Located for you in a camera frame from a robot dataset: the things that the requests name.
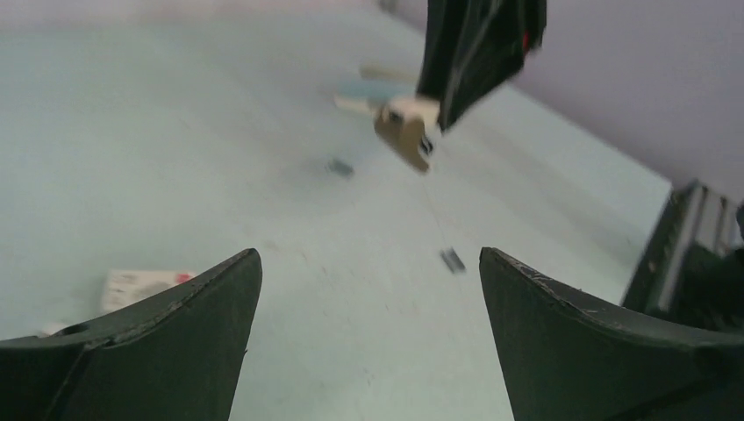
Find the light blue object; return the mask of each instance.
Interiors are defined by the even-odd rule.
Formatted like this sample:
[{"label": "light blue object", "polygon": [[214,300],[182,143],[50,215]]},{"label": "light blue object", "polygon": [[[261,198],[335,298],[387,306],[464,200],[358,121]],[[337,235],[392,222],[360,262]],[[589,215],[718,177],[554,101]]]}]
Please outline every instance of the light blue object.
[{"label": "light blue object", "polygon": [[366,10],[0,34],[0,337],[94,317],[109,269],[255,247],[232,419],[512,419],[480,248],[616,303],[669,183],[508,86],[421,177],[328,93],[423,47]]}]

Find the white block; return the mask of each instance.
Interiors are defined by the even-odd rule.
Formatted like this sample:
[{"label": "white block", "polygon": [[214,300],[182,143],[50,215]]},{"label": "white block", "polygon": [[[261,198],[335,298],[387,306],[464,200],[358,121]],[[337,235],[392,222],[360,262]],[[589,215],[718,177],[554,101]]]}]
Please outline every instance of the white block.
[{"label": "white block", "polygon": [[112,270],[106,280],[101,310],[105,314],[123,309],[193,277],[189,272]]}]

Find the red tag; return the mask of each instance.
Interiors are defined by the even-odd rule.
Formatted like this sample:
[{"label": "red tag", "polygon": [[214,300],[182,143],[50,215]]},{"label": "red tag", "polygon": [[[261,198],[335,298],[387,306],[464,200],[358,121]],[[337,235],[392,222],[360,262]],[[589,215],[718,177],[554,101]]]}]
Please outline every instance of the red tag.
[{"label": "red tag", "polygon": [[182,284],[184,282],[187,282],[191,279],[191,275],[189,274],[178,274],[175,276],[175,283]]}]

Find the black cloth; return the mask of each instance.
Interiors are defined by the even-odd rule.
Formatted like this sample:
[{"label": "black cloth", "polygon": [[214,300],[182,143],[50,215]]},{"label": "black cloth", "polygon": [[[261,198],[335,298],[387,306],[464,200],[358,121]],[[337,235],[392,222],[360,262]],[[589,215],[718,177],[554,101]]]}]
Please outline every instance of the black cloth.
[{"label": "black cloth", "polygon": [[522,69],[546,17],[546,0],[429,0],[417,93],[440,102],[443,132]]}]

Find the small gray object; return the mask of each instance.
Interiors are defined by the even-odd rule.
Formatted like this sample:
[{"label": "small gray object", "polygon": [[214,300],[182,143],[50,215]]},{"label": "small gray object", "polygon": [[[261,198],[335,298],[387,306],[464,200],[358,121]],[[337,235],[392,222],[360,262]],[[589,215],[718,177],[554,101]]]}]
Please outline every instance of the small gray object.
[{"label": "small gray object", "polygon": [[397,11],[397,0],[378,0],[380,9],[387,13],[395,13]]},{"label": "small gray object", "polygon": [[333,159],[328,164],[328,170],[336,173],[344,178],[351,178],[354,175],[354,167],[346,164],[346,162]]},{"label": "small gray object", "polygon": [[465,264],[462,263],[460,256],[454,252],[453,248],[440,252],[440,256],[453,274],[465,272]]}]

